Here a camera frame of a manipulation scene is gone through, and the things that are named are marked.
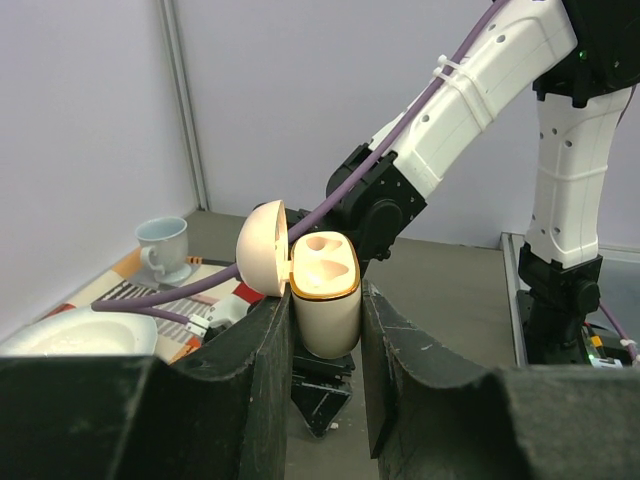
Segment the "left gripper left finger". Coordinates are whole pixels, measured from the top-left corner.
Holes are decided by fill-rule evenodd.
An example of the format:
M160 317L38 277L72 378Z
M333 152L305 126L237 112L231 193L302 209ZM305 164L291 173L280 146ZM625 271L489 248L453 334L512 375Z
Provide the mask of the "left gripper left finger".
M280 479L292 297L263 299L183 359L1 363L5 479Z

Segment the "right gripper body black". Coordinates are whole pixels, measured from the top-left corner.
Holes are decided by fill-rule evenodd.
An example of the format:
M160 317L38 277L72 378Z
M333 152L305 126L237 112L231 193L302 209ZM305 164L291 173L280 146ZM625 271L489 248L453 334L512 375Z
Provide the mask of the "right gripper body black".
M293 354L291 400L309 433L324 438L352 398L353 356L327 360L311 354L300 340Z

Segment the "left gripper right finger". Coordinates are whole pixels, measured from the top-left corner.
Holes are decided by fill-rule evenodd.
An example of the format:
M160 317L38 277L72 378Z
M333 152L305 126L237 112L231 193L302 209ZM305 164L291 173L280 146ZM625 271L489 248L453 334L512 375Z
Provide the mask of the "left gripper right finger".
M362 287L368 441L383 479L635 479L639 372L485 368Z

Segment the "pink beige earbud charging case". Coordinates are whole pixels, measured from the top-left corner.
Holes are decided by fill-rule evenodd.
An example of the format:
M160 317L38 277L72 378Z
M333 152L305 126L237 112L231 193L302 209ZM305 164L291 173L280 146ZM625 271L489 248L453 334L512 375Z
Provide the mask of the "pink beige earbud charging case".
M289 243L284 202L257 207L236 243L240 277L272 297L293 295L301 341L313 355L337 359L360 338L361 277L350 240L335 231L306 234Z

